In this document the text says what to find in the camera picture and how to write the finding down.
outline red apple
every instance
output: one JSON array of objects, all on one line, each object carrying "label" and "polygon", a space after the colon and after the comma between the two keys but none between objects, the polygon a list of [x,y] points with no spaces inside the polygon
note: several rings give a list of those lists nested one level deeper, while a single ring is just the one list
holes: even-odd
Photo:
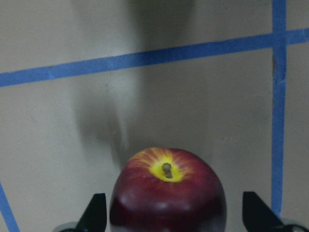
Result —
[{"label": "red apple", "polygon": [[112,193],[112,232],[223,232],[222,184],[198,156],[148,148],[134,155]]}]

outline white wall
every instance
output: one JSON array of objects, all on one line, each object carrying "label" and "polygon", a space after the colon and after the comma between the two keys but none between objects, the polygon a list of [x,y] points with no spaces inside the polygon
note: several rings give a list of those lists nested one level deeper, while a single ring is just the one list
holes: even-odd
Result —
[{"label": "white wall", "polygon": [[[306,1],[287,6],[288,29],[309,27]],[[0,12],[0,73],[272,28],[269,0],[1,1]],[[288,49],[282,212],[302,222],[306,51]],[[262,49],[0,88],[0,182],[20,230],[77,221],[94,193],[109,202],[129,157],[167,146],[213,167],[226,191],[226,231],[244,232],[242,192],[270,204],[272,72],[272,50]]]}]

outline painter's tape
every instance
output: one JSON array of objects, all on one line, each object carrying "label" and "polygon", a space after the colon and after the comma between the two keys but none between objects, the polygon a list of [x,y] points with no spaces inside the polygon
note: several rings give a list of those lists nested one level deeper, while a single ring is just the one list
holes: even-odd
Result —
[{"label": "painter's tape", "polygon": [[9,232],[19,232],[18,225],[12,213],[9,202],[5,196],[3,187],[0,182],[0,212]]},{"label": "painter's tape", "polygon": [[286,89],[286,0],[272,1],[272,23],[273,33],[277,34],[278,43],[273,46],[276,68],[273,77],[271,209],[280,217],[282,209],[284,105]]},{"label": "painter's tape", "polygon": [[221,42],[200,43],[115,57],[98,58],[51,67],[5,72],[0,74],[0,87],[263,49],[271,47],[273,41],[273,35],[266,34]]},{"label": "painter's tape", "polygon": [[291,44],[300,44],[309,41],[309,28],[291,30],[286,32],[286,43],[287,45]]}]

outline apple stem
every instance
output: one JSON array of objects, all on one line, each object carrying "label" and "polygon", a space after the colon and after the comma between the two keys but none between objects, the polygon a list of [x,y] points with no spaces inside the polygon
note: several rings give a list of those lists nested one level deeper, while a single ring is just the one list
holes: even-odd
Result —
[{"label": "apple stem", "polygon": [[170,163],[164,163],[162,165],[162,170],[164,171],[164,175],[166,178],[172,178],[172,172],[171,172],[171,169],[172,169],[172,165]]}]

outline blue tape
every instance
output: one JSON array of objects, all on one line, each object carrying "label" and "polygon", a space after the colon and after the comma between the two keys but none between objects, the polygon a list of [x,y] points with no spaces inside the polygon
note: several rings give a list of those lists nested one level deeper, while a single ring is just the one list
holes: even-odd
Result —
[{"label": "blue tape", "polygon": [[19,232],[18,225],[0,182],[0,211],[9,232]]},{"label": "blue tape", "polygon": [[272,175],[271,208],[280,217],[282,209],[283,146],[284,146],[284,105],[286,89],[286,1],[273,0],[273,33],[279,39],[273,47],[275,72],[273,78],[272,109]]},{"label": "blue tape", "polygon": [[266,34],[5,72],[0,74],[0,87],[269,48],[273,45],[273,41],[273,35]]}]

